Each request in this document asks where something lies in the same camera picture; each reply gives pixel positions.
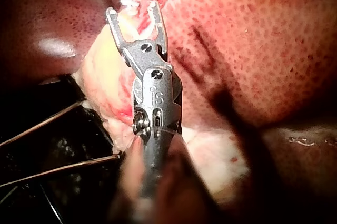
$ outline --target metal pin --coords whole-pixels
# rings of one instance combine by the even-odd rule
[[[53,170],[49,170],[49,171],[45,171],[39,174],[35,174],[26,178],[22,178],[22,179],[18,179],[15,181],[11,181],[5,184],[0,185],[1,187],[5,187],[5,186],[9,186],[9,185],[14,185],[17,183],[21,183],[24,181],[28,181],[28,180],[32,180],[32,179],[36,179],[36,178],[40,178],[40,177],[45,177],[47,175],[51,175],[51,174],[56,174],[56,173],[60,173],[60,172],[64,172],[66,170],[72,170],[75,168],[82,168],[82,167],[87,167],[87,166],[91,166],[91,165],[97,165],[97,164],[102,164],[104,162],[108,162],[108,161],[112,161],[112,160],[116,160],[116,159],[120,159],[119,155],[116,154],[112,154],[111,156],[108,157],[101,157],[101,158],[96,158],[96,159],[92,159],[92,160],[87,160],[87,161],[83,161],[83,162],[78,162],[76,164],[72,164],[72,165],[66,165],[66,166],[62,166]]]
[[[61,110],[60,112],[55,113],[54,115],[52,115],[48,119],[44,120],[43,122],[35,125],[34,127],[30,128],[30,129],[28,129],[28,130],[26,130],[26,131],[24,131],[24,132],[22,132],[22,133],[20,133],[20,134],[18,134],[16,136],[14,136],[14,137],[12,137],[11,139],[8,139],[8,140],[2,142],[0,144],[0,147],[3,147],[5,145],[7,145],[7,144],[10,144],[10,143],[12,143],[12,142],[20,139],[21,137],[26,136],[29,133],[31,133],[31,132],[33,132],[33,131],[35,131],[35,130],[37,130],[37,129],[39,129],[39,128],[47,125],[47,124],[49,124],[49,123],[51,123],[52,121],[56,120],[57,118],[61,117],[64,114],[66,114],[67,112],[73,110],[74,108],[80,106],[81,104],[82,104],[82,101],[78,101],[78,102],[76,102],[76,103],[68,106],[67,108]]]

